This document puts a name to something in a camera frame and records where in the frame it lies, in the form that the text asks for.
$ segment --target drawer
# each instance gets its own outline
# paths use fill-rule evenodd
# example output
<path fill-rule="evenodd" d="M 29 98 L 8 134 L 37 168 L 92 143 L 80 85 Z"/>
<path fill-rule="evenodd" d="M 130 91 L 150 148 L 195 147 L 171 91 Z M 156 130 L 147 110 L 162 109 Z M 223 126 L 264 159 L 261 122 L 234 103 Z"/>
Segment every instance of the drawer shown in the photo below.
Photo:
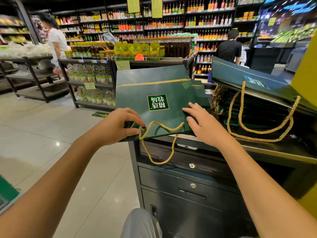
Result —
<path fill-rule="evenodd" d="M 160 145 L 152 142 L 145 142 L 145 144 L 152 156 L 152 159 L 156 162 L 165 161 L 171 155 L 172 148 L 167 145 Z M 140 153 L 142 156 L 148 158 L 148 154 L 146 153 L 141 142 Z M 174 154 L 171 160 L 167 162 L 167 164 L 212 177 L 220 176 L 227 179 L 235 180 L 228 164 L 222 157 L 221 153 L 211 151 L 209 151 L 209 153 L 214 154 L 214 156 L 195 152 L 186 148 L 181 149 L 175 146 Z"/>
<path fill-rule="evenodd" d="M 159 222 L 164 238 L 256 237 L 251 220 L 192 201 L 142 189 L 144 208 Z"/>
<path fill-rule="evenodd" d="M 241 195 L 139 166 L 141 185 L 250 218 Z"/>

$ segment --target hand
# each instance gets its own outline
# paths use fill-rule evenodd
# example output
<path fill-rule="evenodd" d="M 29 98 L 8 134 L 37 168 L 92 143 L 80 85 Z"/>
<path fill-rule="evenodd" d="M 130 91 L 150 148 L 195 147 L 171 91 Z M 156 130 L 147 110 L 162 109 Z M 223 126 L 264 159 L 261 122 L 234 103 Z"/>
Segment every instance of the hand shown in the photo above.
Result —
<path fill-rule="evenodd" d="M 221 144 L 232 138 L 215 117 L 209 114 L 204 108 L 200 107 L 197 103 L 188 103 L 188 105 L 190 108 L 183 108 L 183 111 L 189 113 L 198 121 L 197 124 L 192 117 L 188 116 L 188 125 L 202 142 L 219 148 Z"/>
<path fill-rule="evenodd" d="M 135 111 L 130 108 L 118 108 L 89 130 L 86 135 L 93 138 L 94 144 L 100 148 L 140 133 L 137 128 L 124 128 L 125 121 L 133 121 L 145 127 L 145 123 Z"/>

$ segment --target yellow package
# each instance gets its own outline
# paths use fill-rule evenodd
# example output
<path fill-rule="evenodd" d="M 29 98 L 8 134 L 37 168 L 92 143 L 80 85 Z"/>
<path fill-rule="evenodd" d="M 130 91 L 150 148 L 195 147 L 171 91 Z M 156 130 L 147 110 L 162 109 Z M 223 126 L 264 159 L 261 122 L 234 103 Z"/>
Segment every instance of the yellow package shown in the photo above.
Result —
<path fill-rule="evenodd" d="M 127 43 L 126 41 L 124 41 L 122 43 L 122 56 L 123 57 L 130 57 L 130 47 L 131 47 L 131 44 Z"/>
<path fill-rule="evenodd" d="M 138 43 L 134 43 L 134 44 L 131 44 L 131 47 L 130 47 L 130 56 L 131 57 L 135 57 L 137 54 L 141 53 L 140 52 L 140 44 Z"/>
<path fill-rule="evenodd" d="M 160 57 L 165 57 L 165 46 L 160 46 L 159 47 L 159 56 Z"/>
<path fill-rule="evenodd" d="M 142 42 L 142 44 L 140 44 L 140 53 L 145 57 L 149 56 L 149 45 L 147 43 Z"/>
<path fill-rule="evenodd" d="M 159 43 L 156 43 L 156 41 L 153 41 L 150 44 L 150 57 L 151 57 L 151 60 L 159 60 L 159 51 L 160 51 Z"/>
<path fill-rule="evenodd" d="M 122 43 L 121 42 L 117 42 L 115 45 L 114 45 L 114 55 L 116 57 L 123 57 L 122 55 Z"/>

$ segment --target black hair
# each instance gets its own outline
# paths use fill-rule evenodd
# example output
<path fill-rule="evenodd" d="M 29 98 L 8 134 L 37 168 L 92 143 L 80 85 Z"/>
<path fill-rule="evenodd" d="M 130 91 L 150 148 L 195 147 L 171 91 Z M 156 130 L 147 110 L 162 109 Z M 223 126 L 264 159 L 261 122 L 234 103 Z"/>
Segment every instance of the black hair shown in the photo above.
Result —
<path fill-rule="evenodd" d="M 235 39 L 237 36 L 239 36 L 239 31 L 238 30 L 231 30 L 230 32 L 228 32 L 228 40 L 229 39 Z"/>
<path fill-rule="evenodd" d="M 55 29 L 59 29 L 57 21 L 55 20 L 55 18 L 52 15 L 47 14 L 47 13 L 40 13 L 38 16 L 39 16 L 39 19 L 41 21 L 50 24 Z"/>

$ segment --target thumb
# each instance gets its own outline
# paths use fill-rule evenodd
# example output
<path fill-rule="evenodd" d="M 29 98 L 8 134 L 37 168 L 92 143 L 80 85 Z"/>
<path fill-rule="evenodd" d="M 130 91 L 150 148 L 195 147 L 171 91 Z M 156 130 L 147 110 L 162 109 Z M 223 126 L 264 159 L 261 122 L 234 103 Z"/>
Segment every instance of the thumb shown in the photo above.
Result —
<path fill-rule="evenodd" d="M 125 128 L 125 136 L 139 135 L 140 130 L 137 128 Z"/>
<path fill-rule="evenodd" d="M 187 120 L 187 123 L 188 123 L 189 127 L 194 131 L 194 133 L 196 131 L 198 131 L 200 126 L 196 123 L 196 121 L 191 116 L 188 116 L 186 118 L 186 120 Z"/>

